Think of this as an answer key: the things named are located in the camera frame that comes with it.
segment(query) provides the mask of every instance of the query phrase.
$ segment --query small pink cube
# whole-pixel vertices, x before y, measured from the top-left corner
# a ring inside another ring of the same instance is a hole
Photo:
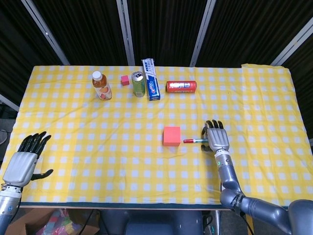
[[[129,85],[129,79],[127,75],[121,76],[121,83],[123,86]]]
[[[180,127],[165,126],[163,132],[164,146],[179,146],[180,145]]]

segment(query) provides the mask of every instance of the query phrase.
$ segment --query orange sponge block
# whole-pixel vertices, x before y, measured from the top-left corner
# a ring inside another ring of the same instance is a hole
[[[163,133],[164,146],[179,146],[180,144],[180,127],[165,126]]]

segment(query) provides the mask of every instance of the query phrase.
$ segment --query bottle cap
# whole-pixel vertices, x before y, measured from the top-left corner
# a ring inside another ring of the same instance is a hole
[[[99,71],[95,71],[92,73],[92,78],[95,81],[100,81],[102,79],[102,73],[100,73]]]

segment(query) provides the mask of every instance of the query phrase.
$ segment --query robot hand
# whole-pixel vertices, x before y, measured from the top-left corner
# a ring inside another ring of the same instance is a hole
[[[204,151],[212,150],[214,153],[220,149],[228,151],[228,137],[222,122],[215,120],[212,120],[212,122],[209,120],[206,121],[201,133],[204,139],[208,139],[210,147],[201,145],[201,149]]]
[[[29,181],[48,177],[53,169],[43,174],[33,174],[37,160],[51,135],[43,138],[46,131],[41,134],[27,136],[21,143],[18,151],[13,154],[10,163],[4,173],[3,180],[7,186],[23,188]]]

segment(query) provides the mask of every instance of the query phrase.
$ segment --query colorful toy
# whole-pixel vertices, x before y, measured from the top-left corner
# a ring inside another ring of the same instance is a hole
[[[121,76],[121,83],[123,86],[129,85],[128,75]]]
[[[163,133],[164,146],[179,146],[180,144],[180,127],[165,126]]]

